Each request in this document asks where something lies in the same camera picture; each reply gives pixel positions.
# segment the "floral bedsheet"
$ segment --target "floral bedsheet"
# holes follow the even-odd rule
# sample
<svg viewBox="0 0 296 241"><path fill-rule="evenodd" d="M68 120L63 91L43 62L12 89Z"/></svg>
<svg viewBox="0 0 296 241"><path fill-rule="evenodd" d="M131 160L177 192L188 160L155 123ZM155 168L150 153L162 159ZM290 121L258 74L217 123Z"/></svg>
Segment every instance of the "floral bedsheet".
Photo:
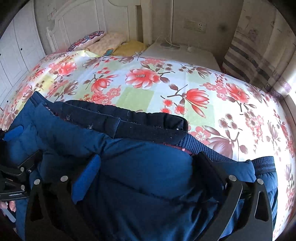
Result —
<svg viewBox="0 0 296 241"><path fill-rule="evenodd" d="M98 57L84 50L54 54L13 91L1 114L2 129L9 128L34 91L52 102L79 99L183 116L196 139L237 161L272 155L279 182L274 238L296 211L291 129L277 99L252 85L165 59Z"/></svg>

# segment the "floral curtain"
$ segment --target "floral curtain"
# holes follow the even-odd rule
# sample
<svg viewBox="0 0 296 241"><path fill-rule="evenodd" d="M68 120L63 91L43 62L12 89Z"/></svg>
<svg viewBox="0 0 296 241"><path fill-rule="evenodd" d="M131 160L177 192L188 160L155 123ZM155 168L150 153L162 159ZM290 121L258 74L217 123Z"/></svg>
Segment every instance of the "floral curtain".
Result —
<svg viewBox="0 0 296 241"><path fill-rule="evenodd" d="M275 6L244 0L223 71L281 100L295 91L295 51L296 37Z"/></svg>

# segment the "screw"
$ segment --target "screw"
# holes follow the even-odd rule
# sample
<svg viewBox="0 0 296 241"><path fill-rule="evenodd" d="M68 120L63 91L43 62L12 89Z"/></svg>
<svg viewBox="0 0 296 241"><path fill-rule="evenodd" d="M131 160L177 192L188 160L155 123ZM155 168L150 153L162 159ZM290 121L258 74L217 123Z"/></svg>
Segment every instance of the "screw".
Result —
<svg viewBox="0 0 296 241"><path fill-rule="evenodd" d="M237 180L237 177L235 175L229 175L228 179L235 182Z"/></svg>
<svg viewBox="0 0 296 241"><path fill-rule="evenodd" d="M36 180L34 181L34 184L35 184L35 185L39 185L39 184L40 184L40 179L36 179Z"/></svg>
<svg viewBox="0 0 296 241"><path fill-rule="evenodd" d="M61 177L61 181L62 181L62 182L65 182L65 181L67 181L67 180L68 180L68 177L67 177L67 176L62 176L62 177Z"/></svg>
<svg viewBox="0 0 296 241"><path fill-rule="evenodd" d="M263 180L261 178L258 178L257 179L257 183L259 183L260 185L262 185L264 182L263 182Z"/></svg>

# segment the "headboard panel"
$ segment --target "headboard panel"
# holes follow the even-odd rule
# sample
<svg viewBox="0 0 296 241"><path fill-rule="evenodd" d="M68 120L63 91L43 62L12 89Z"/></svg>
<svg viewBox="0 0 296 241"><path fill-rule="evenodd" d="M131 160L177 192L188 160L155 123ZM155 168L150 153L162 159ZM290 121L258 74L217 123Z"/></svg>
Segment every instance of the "headboard panel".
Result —
<svg viewBox="0 0 296 241"><path fill-rule="evenodd" d="M137 6L142 9L142 26L138 25ZM54 28L46 28L52 52L66 51L78 39L98 30L152 43L152 0L69 0L53 20ZM138 27L143 27L143 36L138 36Z"/></svg>

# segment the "lamp base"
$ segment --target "lamp base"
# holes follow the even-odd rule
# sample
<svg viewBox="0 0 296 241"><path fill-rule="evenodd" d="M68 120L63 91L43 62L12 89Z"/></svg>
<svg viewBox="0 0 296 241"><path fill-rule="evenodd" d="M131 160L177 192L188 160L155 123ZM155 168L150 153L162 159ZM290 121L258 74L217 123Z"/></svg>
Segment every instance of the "lamp base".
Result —
<svg viewBox="0 0 296 241"><path fill-rule="evenodd" d="M180 49L180 45L178 44L170 44L168 42L160 44L161 47L167 48L167 49L172 49L172 50L177 50Z"/></svg>

